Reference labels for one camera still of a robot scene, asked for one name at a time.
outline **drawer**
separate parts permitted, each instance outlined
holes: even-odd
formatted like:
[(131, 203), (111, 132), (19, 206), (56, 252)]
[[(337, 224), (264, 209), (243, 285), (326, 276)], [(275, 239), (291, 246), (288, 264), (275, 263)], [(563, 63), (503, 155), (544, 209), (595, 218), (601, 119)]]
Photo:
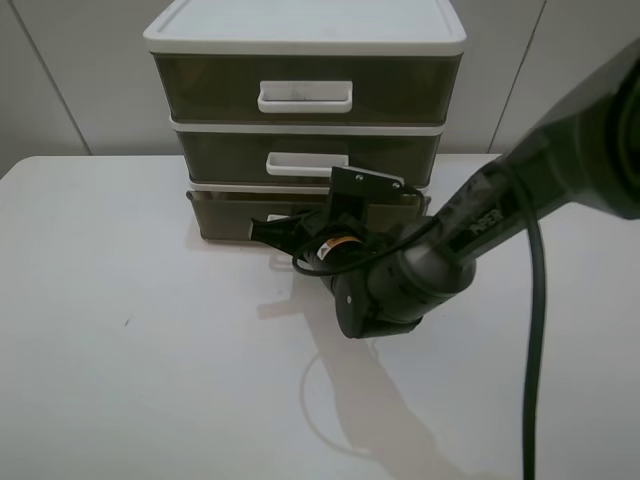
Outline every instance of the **drawer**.
[[(267, 220), (269, 215), (295, 215), (319, 208), (323, 195), (257, 194), (230, 192), (187, 192), (205, 240), (249, 240), (251, 219)], [(418, 214), (420, 201), (407, 195), (393, 204), (369, 207), (368, 226), (387, 231), (398, 222)]]
[[(176, 130), (194, 127), (174, 123)], [(201, 127), (224, 130), (215, 125)], [(241, 130), (243, 133), (177, 131), (192, 181), (326, 186), (331, 167), (351, 165), (402, 177), (407, 184), (424, 187), (429, 183), (442, 131), (295, 126), (247, 126)]]
[(460, 55), (154, 54), (179, 122), (440, 125)]

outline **table surface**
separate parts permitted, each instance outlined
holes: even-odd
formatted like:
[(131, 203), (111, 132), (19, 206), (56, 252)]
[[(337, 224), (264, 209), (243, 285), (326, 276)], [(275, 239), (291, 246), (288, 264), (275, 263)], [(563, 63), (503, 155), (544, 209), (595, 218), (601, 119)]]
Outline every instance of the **table surface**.
[[(433, 205), (490, 158), (439, 156)], [(524, 234), (413, 333), (348, 340), (286, 256), (202, 241), (186, 181), (179, 156), (0, 181), (2, 478), (520, 478)], [(542, 227), (539, 478), (640, 478), (640, 223)]]

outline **plastic drawer unit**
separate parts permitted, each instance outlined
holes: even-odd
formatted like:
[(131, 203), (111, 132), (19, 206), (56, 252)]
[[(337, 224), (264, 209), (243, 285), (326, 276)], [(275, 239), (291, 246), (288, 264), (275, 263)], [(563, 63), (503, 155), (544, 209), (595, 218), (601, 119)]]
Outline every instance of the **plastic drawer unit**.
[(465, 32), (449, 0), (177, 0), (144, 37), (203, 237), (238, 240), (320, 205), (336, 166), (427, 186)]

